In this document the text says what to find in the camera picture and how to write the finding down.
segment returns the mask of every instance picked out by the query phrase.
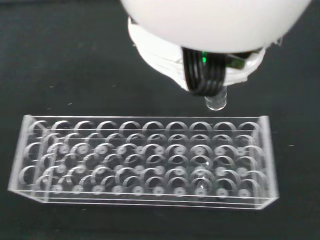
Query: white robot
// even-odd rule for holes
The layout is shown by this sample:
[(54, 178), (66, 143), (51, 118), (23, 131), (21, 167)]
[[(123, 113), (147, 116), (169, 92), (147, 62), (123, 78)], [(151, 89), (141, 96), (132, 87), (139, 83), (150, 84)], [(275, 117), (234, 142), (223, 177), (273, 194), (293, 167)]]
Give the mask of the white robot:
[(207, 106), (222, 109), (226, 86), (245, 82), (311, 0), (121, 0), (129, 35), (155, 70)]

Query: black table surface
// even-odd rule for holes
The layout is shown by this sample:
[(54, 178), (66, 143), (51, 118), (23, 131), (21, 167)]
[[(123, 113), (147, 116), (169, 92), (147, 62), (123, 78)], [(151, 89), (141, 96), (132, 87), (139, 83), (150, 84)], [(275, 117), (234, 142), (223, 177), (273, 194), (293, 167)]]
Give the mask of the black table surface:
[[(0, 239), (320, 239), (320, 2), (225, 109), (149, 67), (117, 0), (0, 5)], [(22, 117), (270, 116), (280, 199), (261, 211), (41, 204), (7, 191)]]

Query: black cable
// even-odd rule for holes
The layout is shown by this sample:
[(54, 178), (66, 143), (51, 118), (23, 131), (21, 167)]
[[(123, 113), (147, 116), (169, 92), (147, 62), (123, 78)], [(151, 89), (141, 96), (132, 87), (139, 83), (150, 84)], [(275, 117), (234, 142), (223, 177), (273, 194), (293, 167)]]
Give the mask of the black cable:
[(226, 77), (227, 55), (182, 48), (184, 74), (189, 91), (197, 96), (216, 96)]

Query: circular hole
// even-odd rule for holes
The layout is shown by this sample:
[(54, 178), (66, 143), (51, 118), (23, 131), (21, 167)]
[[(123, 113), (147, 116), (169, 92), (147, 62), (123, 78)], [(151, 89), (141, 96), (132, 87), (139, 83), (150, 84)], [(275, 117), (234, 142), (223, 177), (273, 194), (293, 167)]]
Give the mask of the circular hole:
[(242, 131), (254, 131), (259, 128), (259, 125), (255, 122), (244, 122), (239, 125), (238, 129)]
[(148, 158), (148, 163), (149, 164), (159, 164), (163, 160), (163, 157), (161, 155), (152, 155)]
[(184, 130), (184, 127), (180, 123), (174, 123), (173, 125), (171, 125), (170, 129), (171, 130)]
[(101, 185), (109, 187), (115, 185), (115, 176), (107, 176), (101, 181)]
[(134, 163), (134, 162), (139, 161), (140, 159), (141, 159), (141, 158), (139, 157), (139, 155), (134, 154), (134, 155), (128, 156), (128, 157), (125, 159), (125, 161), (126, 161), (126, 163), (128, 163), (128, 164), (132, 164), (132, 163)]
[(216, 163), (220, 166), (230, 166), (232, 163), (227, 156), (221, 156), (216, 160)]
[(68, 168), (74, 168), (77, 166), (77, 158), (75, 154), (69, 153), (63, 157), (61, 162)]
[(147, 130), (159, 130), (159, 129), (161, 129), (161, 126), (159, 126), (159, 123), (157, 124), (157, 123), (155, 123), (155, 122), (151, 122), (148, 126), (147, 126), (147, 128), (146, 128)]
[(40, 145), (41, 145), (40, 142), (34, 142), (29, 144), (25, 148), (25, 156), (32, 161), (37, 160), (39, 150), (40, 150)]
[(197, 157), (194, 162), (200, 165), (208, 163), (207, 159), (205, 159), (203, 156)]
[(63, 136), (67, 135), (70, 132), (70, 129), (72, 128), (72, 125), (70, 122), (62, 120), (62, 121), (57, 121), (53, 126), (52, 126), (52, 131), (54, 133), (61, 134)]
[(19, 176), (19, 180), (24, 185), (31, 185), (34, 181), (34, 176), (36, 173), (36, 167), (35, 166), (28, 166), (25, 167), (21, 172)]
[(113, 121), (105, 121), (99, 124), (98, 126), (101, 130), (110, 130), (110, 129), (116, 129), (117, 124)]
[(41, 167), (44, 168), (44, 169), (49, 168), (50, 167), (50, 163), (51, 163), (51, 161), (53, 159), (53, 156), (54, 155), (52, 153), (42, 156), (42, 158), (40, 160), (41, 161)]
[(176, 135), (173, 137), (173, 139), (174, 139), (174, 140), (182, 140), (182, 139), (184, 139), (184, 138), (182, 137), (182, 135), (176, 134)]
[(136, 130), (139, 129), (139, 124), (137, 124), (137, 122), (128, 122), (127, 124), (125, 124), (124, 129)]
[(174, 188), (174, 189), (175, 188), (181, 188), (181, 187), (184, 187), (184, 186), (185, 186), (185, 182), (180, 178), (176, 178), (171, 182), (171, 187)]
[(104, 121), (97, 127), (97, 132), (100, 133), (104, 138), (108, 137), (118, 128), (117, 124), (113, 121)]
[(85, 156), (83, 161), (85, 166), (90, 170), (94, 169), (97, 165), (99, 165), (99, 157), (94, 153)]
[(174, 156), (171, 159), (171, 162), (173, 164), (179, 165), (179, 164), (183, 164), (185, 162), (185, 159), (182, 156)]
[(236, 130), (235, 125), (233, 125), (231, 122), (219, 122), (213, 127), (214, 130), (219, 130), (219, 131), (234, 131)]
[(148, 184), (148, 187), (153, 189), (155, 187), (158, 187), (158, 186), (161, 186), (162, 185), (162, 181), (157, 178), (157, 177), (153, 177), (150, 181), (149, 181), (149, 184)]
[(93, 129), (94, 127), (95, 125), (91, 121), (81, 121), (81, 122), (78, 122), (76, 125), (76, 129), (84, 129), (84, 130)]
[(48, 127), (48, 123), (44, 120), (36, 121), (30, 126), (30, 131), (35, 138), (41, 138)]
[(123, 160), (120, 155), (111, 154), (108, 155), (103, 162), (108, 168), (115, 169), (116, 166), (122, 165)]
[(138, 177), (136, 176), (131, 176), (131, 177), (128, 177), (126, 180), (124, 180), (124, 186), (127, 187), (127, 188), (130, 188), (130, 187), (133, 187), (133, 186), (137, 186), (139, 185), (140, 182), (139, 182), (139, 179)]

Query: clear acrylic rack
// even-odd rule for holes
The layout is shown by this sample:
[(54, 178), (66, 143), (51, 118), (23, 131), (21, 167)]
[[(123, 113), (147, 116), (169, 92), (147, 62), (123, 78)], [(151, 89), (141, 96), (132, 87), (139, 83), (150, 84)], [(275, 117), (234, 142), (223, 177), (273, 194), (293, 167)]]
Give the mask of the clear acrylic rack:
[(269, 118), (23, 118), (8, 189), (41, 203), (263, 209)]

